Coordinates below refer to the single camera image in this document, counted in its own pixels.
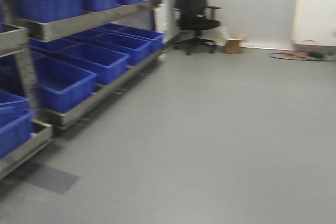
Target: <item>cardboard box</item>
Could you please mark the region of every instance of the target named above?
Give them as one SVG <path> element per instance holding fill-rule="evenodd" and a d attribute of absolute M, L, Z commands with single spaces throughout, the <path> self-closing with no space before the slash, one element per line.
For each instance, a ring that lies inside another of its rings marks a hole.
<path fill-rule="evenodd" d="M 241 54 L 243 49 L 240 47 L 242 42 L 246 42 L 244 35 L 230 35 L 227 27 L 222 27 L 222 36 L 219 38 L 225 43 L 224 53 L 226 54 Z"/>

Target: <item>gray floor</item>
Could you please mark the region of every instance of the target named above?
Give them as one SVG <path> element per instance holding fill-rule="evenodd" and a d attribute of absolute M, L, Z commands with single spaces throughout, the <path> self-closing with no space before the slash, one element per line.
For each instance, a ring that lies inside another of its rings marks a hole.
<path fill-rule="evenodd" d="M 335 224 L 336 64 L 185 56 L 0 182 L 0 223 Z"/>

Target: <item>cable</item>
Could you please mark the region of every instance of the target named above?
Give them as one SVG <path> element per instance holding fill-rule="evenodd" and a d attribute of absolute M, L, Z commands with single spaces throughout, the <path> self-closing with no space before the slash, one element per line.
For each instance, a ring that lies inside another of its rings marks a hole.
<path fill-rule="evenodd" d="M 300 50 L 300 45 L 296 45 L 295 51 L 278 51 L 269 53 L 268 56 L 281 59 L 281 60 L 294 60 L 294 61 L 324 61 L 324 62 L 334 62 L 336 61 L 336 57 L 332 57 L 332 60 L 324 60 L 325 55 L 318 53 L 319 45 L 315 40 L 304 40 L 301 43 L 304 45 L 305 42 L 312 42 L 315 45 L 310 45 L 310 48 L 307 51 Z"/>
<path fill-rule="evenodd" d="M 291 58 L 284 58 L 284 57 L 277 57 L 275 55 L 286 55 L 288 57 Z M 269 57 L 271 58 L 275 58 L 275 59 L 281 59 L 281 60 L 293 60 L 293 61 L 324 61 L 324 62 L 335 62 L 336 61 L 336 57 L 332 56 L 332 60 L 323 60 L 323 59 L 310 59 L 307 57 L 298 57 L 295 54 L 292 54 L 290 52 L 288 53 L 283 53 L 283 52 L 270 52 L 268 54 Z"/>

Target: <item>chair caster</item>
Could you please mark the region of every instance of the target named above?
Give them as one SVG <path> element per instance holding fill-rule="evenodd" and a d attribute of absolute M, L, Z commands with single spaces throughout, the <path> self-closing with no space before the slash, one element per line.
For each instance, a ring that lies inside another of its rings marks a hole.
<path fill-rule="evenodd" d="M 213 47 L 210 49 L 210 54 L 214 54 L 216 51 L 216 45 L 213 45 Z"/>

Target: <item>shelving unit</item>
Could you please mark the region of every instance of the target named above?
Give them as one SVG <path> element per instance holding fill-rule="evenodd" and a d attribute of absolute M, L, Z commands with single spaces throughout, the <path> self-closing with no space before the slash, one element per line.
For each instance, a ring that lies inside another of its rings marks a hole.
<path fill-rule="evenodd" d="M 12 25 L 5 25 L 4 28 L 5 32 L 0 34 L 0 58 L 15 55 L 25 95 L 30 99 L 29 105 L 31 108 L 37 108 L 37 79 L 30 51 L 27 49 L 27 29 Z M 0 159 L 0 179 L 50 143 L 50 137 L 53 134 L 52 126 L 35 119 L 33 125 L 32 137 Z"/>
<path fill-rule="evenodd" d="M 49 42 L 72 35 L 74 33 L 78 33 L 80 31 L 101 26 L 145 10 L 152 10 L 159 7 L 161 3 L 162 0 L 143 1 L 132 5 L 104 10 L 101 12 L 87 13 L 78 17 L 58 20 L 51 23 L 38 23 L 23 19 L 18 20 L 18 23 L 29 29 L 29 34 L 32 38 L 43 42 Z M 164 49 L 158 50 L 155 53 L 149 55 L 145 60 L 143 60 L 138 65 L 129 68 L 129 70 L 124 75 L 109 85 L 96 85 L 96 92 L 91 97 L 65 114 L 42 108 L 40 110 L 42 120 L 45 120 L 62 130 L 69 128 L 91 109 L 101 103 L 105 98 L 113 94 L 116 89 L 120 88 L 138 72 L 141 72 L 142 69 L 144 69 L 153 61 L 157 60 L 157 58 L 162 53 L 164 53 Z"/>
<path fill-rule="evenodd" d="M 0 159 L 0 180 L 52 141 L 53 126 L 49 123 L 59 129 L 67 129 L 164 53 L 164 48 L 154 52 L 138 65 L 129 67 L 125 74 L 109 85 L 102 86 L 96 84 L 96 91 L 91 97 L 71 109 L 68 113 L 61 114 L 40 107 L 38 81 L 33 59 L 28 49 L 28 37 L 49 42 L 139 12 L 152 10 L 159 7 L 161 3 L 162 0 L 142 1 L 140 3 L 119 6 L 101 12 L 85 13 L 81 16 L 50 23 L 38 23 L 32 20 L 13 18 L 15 25 L 4 25 L 5 32 L 0 34 L 0 57 L 8 55 L 15 56 L 24 94 L 30 100 L 29 106 L 32 109 L 36 109 L 38 113 L 33 119 L 34 133 L 32 137 Z"/>
<path fill-rule="evenodd" d="M 39 23 L 26 19 L 18 19 L 17 23 L 29 29 L 29 36 L 31 38 L 49 42 L 80 31 L 105 25 L 145 10 L 152 10 L 157 8 L 161 3 L 162 0 L 149 0 L 103 10 L 101 12 L 86 13 L 81 16 L 57 20 L 50 23 Z"/>

